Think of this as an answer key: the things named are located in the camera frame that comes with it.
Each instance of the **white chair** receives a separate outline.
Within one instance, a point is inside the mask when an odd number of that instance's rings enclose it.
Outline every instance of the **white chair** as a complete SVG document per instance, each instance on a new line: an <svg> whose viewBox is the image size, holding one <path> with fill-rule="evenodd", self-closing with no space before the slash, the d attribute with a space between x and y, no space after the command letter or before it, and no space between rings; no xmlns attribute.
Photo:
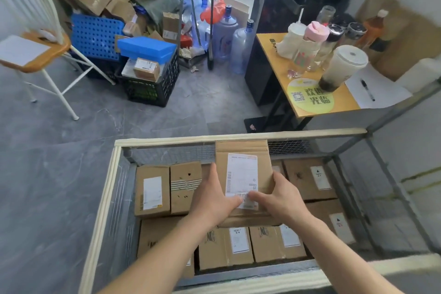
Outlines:
<svg viewBox="0 0 441 294"><path fill-rule="evenodd" d="M24 32L21 37L26 40L31 40L40 44L44 44L46 46L49 46L49 48L41 55L37 56L35 59L26 63L25 65L17 65L2 59L0 59L0 64L15 70L20 80L24 83L25 90L30 96L31 102L36 102L37 100L33 96L30 86L58 96L63 102L64 106L66 106L66 108L68 109L69 113L72 115L73 119L78 120L78 116L75 114L74 110L70 107L69 103L63 95L76 83L78 83L80 79L82 79L92 69L95 69L97 72L99 72L112 85L115 85L115 83L109 77L107 77L107 75L94 63L92 63L87 57L85 57L74 46L72 46L69 37L63 32L61 28L58 20L58 14L52 0L3 0L3 2L11 10L13 15L15 15L16 18L25 26L26 32ZM69 50L77 54L82 59L82 61L73 58L70 55ZM58 89L49 74L44 69L55 58L61 56L70 60L74 60L76 63L81 63L89 66L87 70L82 72L80 76L76 78L63 91L60 91ZM47 79L53 91L42 88L24 80L23 73L29 74L38 71L42 72L43 76Z"/></svg>

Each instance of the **round yellow sticker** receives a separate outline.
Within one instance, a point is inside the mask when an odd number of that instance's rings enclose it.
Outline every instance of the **round yellow sticker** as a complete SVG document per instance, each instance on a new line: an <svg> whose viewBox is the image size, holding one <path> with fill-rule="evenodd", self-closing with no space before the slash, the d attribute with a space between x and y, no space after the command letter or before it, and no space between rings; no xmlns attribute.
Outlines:
<svg viewBox="0 0 441 294"><path fill-rule="evenodd" d="M321 90L314 79L294 79L288 85L288 93L294 105L310 113L329 113L334 107L333 94Z"/></svg>

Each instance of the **orange plastic bag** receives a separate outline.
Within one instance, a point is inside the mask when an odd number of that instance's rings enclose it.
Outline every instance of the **orange plastic bag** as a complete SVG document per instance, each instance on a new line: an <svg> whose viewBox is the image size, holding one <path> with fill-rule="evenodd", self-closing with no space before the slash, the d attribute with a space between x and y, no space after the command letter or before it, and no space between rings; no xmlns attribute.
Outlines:
<svg viewBox="0 0 441 294"><path fill-rule="evenodd" d="M213 7L213 24L222 20L225 15L225 1L216 0ZM201 13L201 20L211 24L211 7L208 6L205 11Z"/></svg>

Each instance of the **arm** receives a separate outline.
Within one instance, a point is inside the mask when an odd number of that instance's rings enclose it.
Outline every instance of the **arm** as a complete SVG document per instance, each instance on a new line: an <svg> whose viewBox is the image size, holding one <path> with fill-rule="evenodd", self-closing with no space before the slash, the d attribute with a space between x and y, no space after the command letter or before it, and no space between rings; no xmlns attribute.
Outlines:
<svg viewBox="0 0 441 294"><path fill-rule="evenodd" d="M209 178L195 190L189 214L100 294L170 293L207 232L241 203L241 197L224 196L212 163Z"/></svg>
<svg viewBox="0 0 441 294"><path fill-rule="evenodd" d="M339 294L403 294L312 216L299 190L282 174L274 172L274 180L273 194L248 196L300 236Z"/></svg>

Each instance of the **pen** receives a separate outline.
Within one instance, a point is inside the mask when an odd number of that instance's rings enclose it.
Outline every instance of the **pen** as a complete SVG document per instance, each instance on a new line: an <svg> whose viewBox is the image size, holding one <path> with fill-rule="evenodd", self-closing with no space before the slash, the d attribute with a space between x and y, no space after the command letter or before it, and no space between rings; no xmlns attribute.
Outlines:
<svg viewBox="0 0 441 294"><path fill-rule="evenodd" d="M368 87L367 87L367 85L366 85L366 82L365 82L363 79L361 79L361 85L363 85L363 87L364 87L364 89L366 90L367 94L369 95L370 99L371 99L372 101L375 101L375 98L373 97L371 91L368 89Z"/></svg>

